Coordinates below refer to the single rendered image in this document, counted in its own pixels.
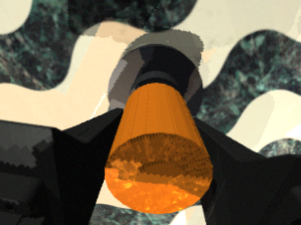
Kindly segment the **orange knob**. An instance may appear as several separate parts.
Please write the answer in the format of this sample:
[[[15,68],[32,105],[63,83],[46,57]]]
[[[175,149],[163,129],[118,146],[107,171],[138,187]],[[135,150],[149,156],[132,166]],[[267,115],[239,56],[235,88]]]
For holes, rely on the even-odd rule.
[[[193,205],[209,188],[212,164],[181,94],[146,84],[128,98],[105,167],[108,189],[144,213]]]

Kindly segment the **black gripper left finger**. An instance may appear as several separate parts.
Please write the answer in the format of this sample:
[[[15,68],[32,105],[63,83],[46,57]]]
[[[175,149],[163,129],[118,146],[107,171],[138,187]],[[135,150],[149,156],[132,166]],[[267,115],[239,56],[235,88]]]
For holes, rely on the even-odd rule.
[[[123,112],[67,129],[0,118],[0,171],[41,179],[54,225],[89,225]]]

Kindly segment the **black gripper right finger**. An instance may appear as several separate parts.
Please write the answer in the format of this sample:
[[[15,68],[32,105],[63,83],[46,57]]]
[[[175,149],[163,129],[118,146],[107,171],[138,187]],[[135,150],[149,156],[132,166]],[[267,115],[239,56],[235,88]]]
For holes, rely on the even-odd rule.
[[[193,117],[212,164],[200,198],[206,225],[266,225],[301,186],[301,154],[263,156]]]

